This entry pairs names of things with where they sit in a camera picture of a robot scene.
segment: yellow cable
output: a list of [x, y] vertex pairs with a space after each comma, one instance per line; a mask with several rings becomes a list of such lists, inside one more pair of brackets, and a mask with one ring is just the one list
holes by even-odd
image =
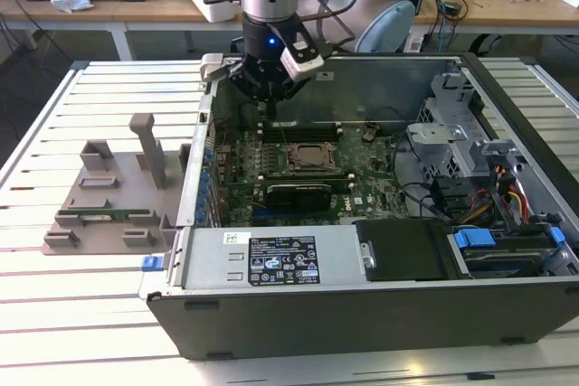
[[516, 194], [514, 192], [509, 192], [508, 194], [510, 194], [513, 198], [517, 199], [518, 210], [521, 214], [521, 220], [524, 220], [525, 219], [525, 209], [523, 208], [523, 202], [521, 201], [521, 198], [518, 196], [518, 194]]
[[492, 203], [493, 202], [485, 203], [478, 211], [474, 212], [469, 217], [467, 217], [465, 220], [463, 220], [461, 222], [461, 224], [466, 223], [467, 221], [471, 221], [472, 219], [479, 217], [483, 212], [485, 212], [486, 210], [488, 210], [492, 206]]

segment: blue tab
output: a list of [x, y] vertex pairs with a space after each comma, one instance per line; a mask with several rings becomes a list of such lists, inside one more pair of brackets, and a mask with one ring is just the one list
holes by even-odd
[[459, 248], [494, 248], [497, 246], [489, 230], [482, 228], [465, 228], [454, 234]]
[[454, 239], [456, 240], [456, 244], [459, 245], [459, 249], [464, 249], [469, 246], [469, 243], [464, 239], [460, 232], [454, 234]]
[[141, 271], [163, 271], [163, 257], [156, 257], [155, 255], [144, 257], [143, 262], [141, 262]]
[[565, 243], [565, 235], [559, 228], [553, 227], [549, 230], [549, 232], [551, 232], [551, 237], [553, 237], [553, 240], [555, 243], [557, 243], [557, 246], [560, 247], [563, 245], [563, 243]]

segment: table leg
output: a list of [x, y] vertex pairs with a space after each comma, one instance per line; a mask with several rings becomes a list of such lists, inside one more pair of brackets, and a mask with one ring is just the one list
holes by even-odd
[[127, 38], [127, 26], [124, 23], [111, 23], [107, 28], [115, 41], [119, 59], [121, 61], [134, 61], [135, 55]]
[[195, 44], [193, 42], [193, 32], [185, 31], [185, 42], [187, 44], [187, 51], [194, 52], [195, 51]]
[[14, 31], [18, 42], [22, 44], [27, 50], [33, 51], [38, 48], [38, 44], [33, 36], [33, 31]]

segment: warning label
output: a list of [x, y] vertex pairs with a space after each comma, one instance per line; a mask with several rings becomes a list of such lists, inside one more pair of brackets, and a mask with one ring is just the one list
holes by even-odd
[[262, 285], [319, 284], [314, 237], [250, 239], [249, 283]]

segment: gray plastic stand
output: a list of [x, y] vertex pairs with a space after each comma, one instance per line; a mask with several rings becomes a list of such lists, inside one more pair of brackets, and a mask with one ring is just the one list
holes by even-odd
[[171, 249], [183, 190], [181, 153], [164, 153], [152, 132], [151, 114], [136, 114], [129, 127], [143, 154], [110, 152], [89, 141], [84, 163], [55, 223], [44, 236], [45, 255], [148, 254]]

